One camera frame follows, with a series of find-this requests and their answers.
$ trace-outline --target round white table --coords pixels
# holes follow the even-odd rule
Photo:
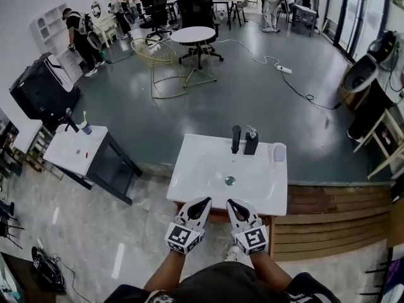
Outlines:
[[[216,35],[216,31],[209,27],[187,27],[174,32],[170,38],[177,43],[195,43],[208,40]]]

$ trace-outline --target soap dispenser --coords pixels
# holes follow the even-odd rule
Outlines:
[[[246,147],[244,149],[245,155],[255,155],[255,151],[257,150],[258,146],[258,133],[256,129],[248,126],[247,127],[251,130],[250,132],[246,132]]]

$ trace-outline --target human arm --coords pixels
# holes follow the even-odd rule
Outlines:
[[[252,265],[258,278],[277,292],[284,292],[292,277],[281,269],[267,252],[261,251],[250,255]]]
[[[73,46],[74,42],[74,28],[69,28],[69,46]]]
[[[147,281],[145,290],[170,290],[179,284],[186,255],[171,250],[163,263]]]

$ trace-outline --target gray floor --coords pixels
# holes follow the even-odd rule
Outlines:
[[[122,283],[142,287],[163,261],[168,249],[164,235],[173,220],[175,207],[165,199],[169,180],[144,176],[129,190],[133,206],[115,199],[99,187],[91,191],[64,176],[61,181],[48,172],[37,173],[24,167],[21,177],[13,176],[0,196],[16,203],[21,233],[13,233],[18,249],[9,240],[0,241],[0,251],[31,259],[38,240],[49,255],[59,256],[76,273],[75,289],[91,302],[103,302]],[[220,262],[231,243],[229,224],[210,223],[206,236],[186,258],[182,278]],[[112,277],[119,244],[124,245],[122,265]],[[385,242],[358,251],[309,261],[281,263],[295,276],[308,271],[333,291],[342,302],[368,302],[360,292],[374,292],[375,274],[364,274],[385,259]],[[73,276],[61,266],[67,299],[83,302],[71,287]]]
[[[248,17],[259,21],[258,15]],[[141,37],[144,32],[134,29],[133,35]],[[293,70],[293,75],[287,75],[290,84],[304,95],[314,95],[316,103],[332,107],[341,100],[337,86],[347,62],[321,36],[308,37],[290,28],[278,34],[262,33],[254,21],[241,28],[235,22],[229,31],[223,20],[218,40],[225,39],[240,40],[259,60],[279,58],[282,66]],[[130,55],[129,44],[129,40],[114,43],[106,58],[116,61]],[[184,54],[183,47],[171,44],[178,55]],[[286,144],[290,182],[369,182],[366,176],[377,160],[371,160],[365,148],[352,153],[346,130],[354,117],[344,105],[338,110],[317,109],[282,81],[271,59],[258,64],[235,42],[215,44],[215,48],[225,58],[213,61],[218,81],[191,86],[187,95],[171,100],[150,98],[150,69],[137,56],[106,65],[78,82],[83,97],[74,118],[81,122],[86,110],[90,124],[107,126],[135,162],[171,165],[184,134],[231,138],[233,125],[242,126],[244,135],[249,124],[257,128],[260,141]],[[371,183],[388,179],[386,169]]]

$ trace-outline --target small white sink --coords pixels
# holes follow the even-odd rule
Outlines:
[[[107,127],[92,126],[92,133],[85,134],[82,130],[75,133],[72,127],[64,131],[65,128],[66,124],[58,127],[58,132],[46,150],[44,159],[84,176],[108,133],[108,129]]]
[[[244,145],[241,141],[233,154],[231,139],[186,134],[167,199],[185,203],[210,196],[214,208],[226,210],[226,201],[234,198],[252,204],[259,214],[285,215],[286,146],[259,143],[255,155],[244,155]]]

